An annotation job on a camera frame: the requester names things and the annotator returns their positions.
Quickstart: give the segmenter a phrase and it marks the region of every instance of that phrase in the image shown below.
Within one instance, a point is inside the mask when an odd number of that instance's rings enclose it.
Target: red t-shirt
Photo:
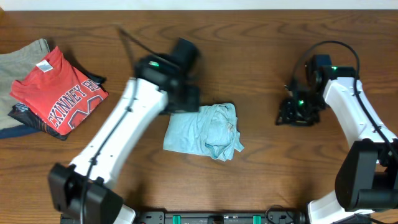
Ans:
[[[71,66],[58,47],[43,60],[53,69],[43,72],[35,67],[23,81],[14,80],[10,95],[60,134],[68,134],[108,93]]]

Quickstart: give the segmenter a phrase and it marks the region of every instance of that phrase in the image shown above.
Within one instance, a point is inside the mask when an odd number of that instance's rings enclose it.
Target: green light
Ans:
[[[155,66],[155,67],[159,67],[159,63],[153,62],[153,61],[150,61],[149,65],[152,65],[152,66]]]

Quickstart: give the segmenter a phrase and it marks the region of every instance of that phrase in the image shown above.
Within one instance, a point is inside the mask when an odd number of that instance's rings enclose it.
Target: white wall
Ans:
[[[0,0],[5,11],[398,9],[398,0]]]

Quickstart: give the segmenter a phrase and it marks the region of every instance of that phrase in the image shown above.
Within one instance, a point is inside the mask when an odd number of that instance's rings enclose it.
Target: wooden table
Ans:
[[[88,144],[132,75],[115,26],[158,52],[168,52],[177,37],[197,44],[204,56],[197,81],[202,102],[236,105],[245,146],[228,162],[164,151],[169,117],[159,116],[129,156],[115,191],[133,208],[264,211],[273,204],[303,207],[332,191],[349,150],[331,109],[310,128],[274,125],[294,63],[315,42],[336,39],[357,50],[368,99],[398,133],[397,25],[396,11],[7,12],[0,54],[47,38],[79,69],[107,77],[109,97],[67,141],[44,133],[0,141],[0,223],[59,222],[47,174]],[[146,54],[135,45],[132,50],[136,58]],[[314,53],[331,54],[337,65],[354,62],[335,45]],[[392,222],[398,213],[373,217]]]

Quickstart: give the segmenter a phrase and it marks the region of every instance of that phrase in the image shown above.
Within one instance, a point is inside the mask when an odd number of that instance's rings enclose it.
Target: crumpled blue cloth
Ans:
[[[201,106],[198,113],[172,114],[163,149],[231,160],[234,149],[244,149],[236,130],[237,120],[231,103]]]

